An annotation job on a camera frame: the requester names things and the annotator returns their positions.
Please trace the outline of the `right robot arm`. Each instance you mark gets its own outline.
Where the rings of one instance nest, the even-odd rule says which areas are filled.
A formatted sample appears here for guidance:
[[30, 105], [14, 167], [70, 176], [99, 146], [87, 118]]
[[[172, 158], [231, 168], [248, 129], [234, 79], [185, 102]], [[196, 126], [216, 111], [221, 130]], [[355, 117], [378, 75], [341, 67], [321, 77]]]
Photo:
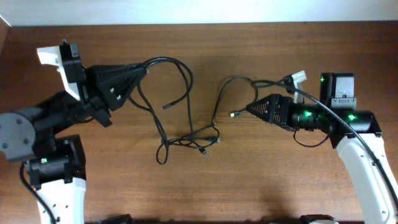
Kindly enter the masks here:
[[280, 86], [289, 96], [271, 94], [247, 105], [261, 120], [286, 131], [320, 130], [351, 177], [365, 223], [397, 223], [397, 182], [389, 166], [375, 115], [357, 110], [352, 73], [320, 76], [320, 97], [304, 92], [304, 72], [282, 82], [255, 80], [258, 88]]

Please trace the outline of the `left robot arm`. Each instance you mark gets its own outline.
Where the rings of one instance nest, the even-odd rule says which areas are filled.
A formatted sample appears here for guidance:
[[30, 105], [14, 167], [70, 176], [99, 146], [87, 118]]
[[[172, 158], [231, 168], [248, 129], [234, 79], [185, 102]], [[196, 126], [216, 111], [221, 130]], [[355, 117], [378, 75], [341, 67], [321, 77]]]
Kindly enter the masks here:
[[83, 223], [85, 153], [79, 135], [63, 130], [97, 121], [126, 102], [147, 70], [140, 64], [84, 67], [78, 47], [64, 43], [37, 49], [44, 65], [57, 68], [64, 85], [43, 102], [1, 115], [1, 151], [21, 164], [20, 178], [39, 206], [42, 223]]

